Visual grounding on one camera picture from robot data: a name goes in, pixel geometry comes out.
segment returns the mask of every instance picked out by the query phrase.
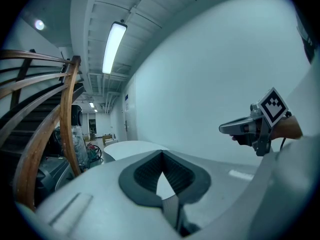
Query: plastic bag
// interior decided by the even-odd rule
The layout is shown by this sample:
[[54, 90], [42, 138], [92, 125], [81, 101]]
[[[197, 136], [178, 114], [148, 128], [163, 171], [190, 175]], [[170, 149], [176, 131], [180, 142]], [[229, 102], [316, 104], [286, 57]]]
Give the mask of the plastic bag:
[[[72, 141], [75, 151], [75, 156], [78, 161], [78, 165], [81, 170], [84, 168], [88, 168], [89, 165], [89, 158], [86, 150], [86, 145], [83, 139], [82, 129], [81, 126], [71, 126], [72, 130]], [[57, 139], [57, 142], [60, 145], [61, 148], [61, 155], [63, 156], [63, 148], [62, 148], [62, 141], [61, 141], [61, 135], [60, 135], [60, 127], [57, 127], [54, 129], [55, 137]]]
[[86, 151], [86, 145], [82, 135], [81, 126], [73, 125], [72, 129], [72, 141], [76, 159], [78, 160], [79, 166], [87, 167], [89, 158]]

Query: recessed ceiling light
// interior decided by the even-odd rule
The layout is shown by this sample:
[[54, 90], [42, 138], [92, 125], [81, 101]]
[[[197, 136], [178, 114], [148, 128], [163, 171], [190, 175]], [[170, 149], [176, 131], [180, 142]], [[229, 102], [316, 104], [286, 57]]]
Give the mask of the recessed ceiling light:
[[112, 65], [114, 64], [114, 60], [117, 54], [117, 50], [119, 48], [120, 42], [124, 37], [124, 34], [127, 30], [127, 25], [114, 22], [111, 26], [110, 33], [108, 36], [108, 40], [106, 41], [103, 64], [102, 64], [102, 72], [105, 74], [110, 74]]
[[42, 20], [38, 19], [35, 21], [34, 26], [37, 30], [43, 30], [45, 27], [45, 24], [43, 23]]

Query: stair railing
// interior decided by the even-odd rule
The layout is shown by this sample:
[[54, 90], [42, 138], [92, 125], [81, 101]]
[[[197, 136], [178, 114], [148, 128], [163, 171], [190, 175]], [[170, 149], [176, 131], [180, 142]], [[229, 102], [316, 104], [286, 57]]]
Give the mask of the stair railing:
[[[18, 74], [16, 78], [12, 78], [0, 83], [0, 99], [6, 97], [9, 94], [15, 94], [12, 95], [13, 99], [11, 99], [10, 109], [19, 104], [20, 90], [22, 88], [50, 79], [64, 78], [63, 84], [60, 84], [58, 87], [41, 95], [39, 98], [33, 100], [28, 105], [23, 107], [0, 129], [1, 147], [2, 145], [4, 145], [6, 139], [15, 129], [15, 127], [32, 110], [34, 110], [36, 107], [38, 107], [53, 95], [62, 92], [60, 104], [57, 105], [41, 122], [41, 124], [33, 133], [31, 139], [25, 146], [25, 149], [17, 164], [17, 168], [15, 170], [13, 178], [12, 188], [15, 200], [34, 210], [34, 193], [38, 167], [49, 137], [59, 121], [63, 153], [68, 159], [74, 175], [78, 176], [81, 173], [76, 158], [71, 130], [71, 105], [76, 98], [75, 96], [77, 96], [75, 95], [75, 93], [78, 92], [78, 95], [80, 95], [83, 92], [83, 87], [81, 90], [78, 89], [75, 91], [75, 93], [73, 92], [74, 85], [77, 83], [76, 77], [78, 74], [81, 59], [79, 56], [73, 56], [72, 60], [65, 60], [62, 58], [39, 54], [32, 51], [0, 51], [0, 60], [8, 59], [24, 59], [21, 67], [13, 67], [0, 70], [0, 75], [8, 71], [23, 71], [22, 73]], [[44, 72], [27, 75], [27, 70], [29, 67], [52, 68], [52, 66], [31, 66], [31, 60], [63, 63], [63, 66], [60, 66], [62, 72]]]

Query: ceiling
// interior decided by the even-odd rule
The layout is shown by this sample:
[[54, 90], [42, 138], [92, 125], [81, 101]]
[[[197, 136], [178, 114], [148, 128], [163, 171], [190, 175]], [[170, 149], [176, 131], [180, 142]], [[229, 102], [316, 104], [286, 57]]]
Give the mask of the ceiling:
[[[71, 0], [30, 0], [20, 16], [56, 47], [71, 48], [70, 7]], [[43, 30], [35, 28], [36, 20], [43, 21]]]
[[[88, 96], [85, 98], [102, 104], [104, 112], [109, 113], [147, 42], [168, 20], [196, 1], [88, 0], [83, 38], [85, 49], [84, 57], [81, 57], [84, 66], [81, 71], [87, 73], [91, 90], [87, 90], [85, 94]], [[113, 22], [121, 21], [127, 25], [127, 31], [118, 48], [111, 75], [102, 74], [109, 31]]]

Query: round white table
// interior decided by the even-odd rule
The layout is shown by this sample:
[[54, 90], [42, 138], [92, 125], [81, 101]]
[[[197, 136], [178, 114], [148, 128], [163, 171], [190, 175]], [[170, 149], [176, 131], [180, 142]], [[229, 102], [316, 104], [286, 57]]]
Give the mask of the round white table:
[[[104, 152], [112, 156], [114, 160], [120, 160], [140, 153], [155, 150], [168, 150], [168, 148], [152, 142], [140, 140], [121, 141], [106, 146], [104, 148]], [[162, 200], [175, 195], [175, 192], [173, 191], [172, 187], [170, 186], [169, 182], [167, 181], [163, 173], [161, 173], [161, 176], [159, 178], [158, 185], [156, 188], [156, 194], [160, 196]]]

